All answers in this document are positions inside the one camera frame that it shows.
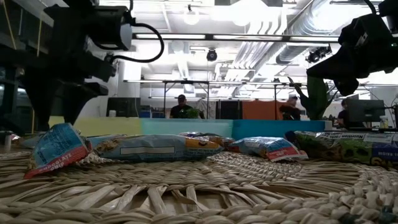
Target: blue wall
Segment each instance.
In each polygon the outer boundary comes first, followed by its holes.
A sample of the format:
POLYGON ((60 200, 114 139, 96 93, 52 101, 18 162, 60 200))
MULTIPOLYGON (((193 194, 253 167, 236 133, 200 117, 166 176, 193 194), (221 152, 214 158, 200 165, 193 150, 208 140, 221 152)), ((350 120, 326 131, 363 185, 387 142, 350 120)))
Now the blue wall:
POLYGON ((284 137, 287 131, 324 131, 324 121, 234 120, 232 138, 284 137))
POLYGON ((214 133, 224 137, 284 137, 287 131, 324 131, 324 121, 140 119, 142 134, 214 133))

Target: man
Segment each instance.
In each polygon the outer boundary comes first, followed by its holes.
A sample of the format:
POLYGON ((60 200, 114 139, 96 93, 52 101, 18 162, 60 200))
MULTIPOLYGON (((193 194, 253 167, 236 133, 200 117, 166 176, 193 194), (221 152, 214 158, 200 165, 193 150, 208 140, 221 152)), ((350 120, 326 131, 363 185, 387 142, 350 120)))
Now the man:
POLYGON ((178 105, 174 106, 170 112, 170 118, 186 118, 184 112, 191 108, 187 105, 187 98, 181 94, 178 96, 178 105))
POLYGON ((287 100, 286 105, 282 105, 279 108, 284 120, 300 121, 300 110, 296 108, 297 100, 297 96, 291 96, 287 100))
POLYGON ((346 100, 343 100, 341 102, 341 106, 343 107, 343 110, 340 111, 337 117, 337 122, 340 125, 340 127, 349 129, 349 128, 364 128, 363 123, 360 122, 350 122, 348 119, 348 105, 346 100))

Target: woven mat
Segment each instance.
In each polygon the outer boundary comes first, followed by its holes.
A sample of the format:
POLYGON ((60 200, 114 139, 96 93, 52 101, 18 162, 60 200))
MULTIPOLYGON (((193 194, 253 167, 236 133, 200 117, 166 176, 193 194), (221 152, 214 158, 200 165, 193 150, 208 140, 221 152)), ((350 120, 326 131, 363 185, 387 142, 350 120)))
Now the woven mat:
POLYGON ((398 212, 398 173, 381 167, 231 152, 140 164, 90 155, 24 180, 28 156, 0 155, 0 223, 392 223, 398 212))

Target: computer monitor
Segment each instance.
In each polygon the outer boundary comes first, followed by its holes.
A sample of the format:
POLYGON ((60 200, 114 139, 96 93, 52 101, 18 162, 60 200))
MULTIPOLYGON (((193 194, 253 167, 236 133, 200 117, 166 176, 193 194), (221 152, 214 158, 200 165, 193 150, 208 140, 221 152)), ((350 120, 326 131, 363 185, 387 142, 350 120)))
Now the computer monitor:
POLYGON ((346 99, 350 122, 380 122, 380 116, 386 115, 382 100, 346 99))

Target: dark shirt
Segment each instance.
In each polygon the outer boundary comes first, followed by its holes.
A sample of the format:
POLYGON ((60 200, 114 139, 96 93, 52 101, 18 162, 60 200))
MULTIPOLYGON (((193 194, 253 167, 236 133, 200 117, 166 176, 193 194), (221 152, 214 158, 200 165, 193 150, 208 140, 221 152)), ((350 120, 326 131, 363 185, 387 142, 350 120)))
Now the dark shirt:
POLYGON ((186 117, 183 115, 183 113, 182 113, 181 110, 186 111, 186 110, 189 110, 189 109, 191 109, 191 108, 192 108, 192 107, 191 107, 191 106, 188 106, 188 105, 183 105, 183 106, 177 105, 177 106, 174 106, 174 107, 172 108, 171 112, 170 112, 170 117, 173 117, 173 118, 186 118, 186 117))
POLYGON ((297 120, 300 121, 300 110, 292 106, 282 105, 279 111, 283 113, 284 120, 297 120))
POLYGON ((350 122, 348 119, 348 111, 343 110, 340 113, 338 113, 338 119, 343 119, 344 123, 344 128, 349 129, 349 128, 364 128, 362 122, 350 122))

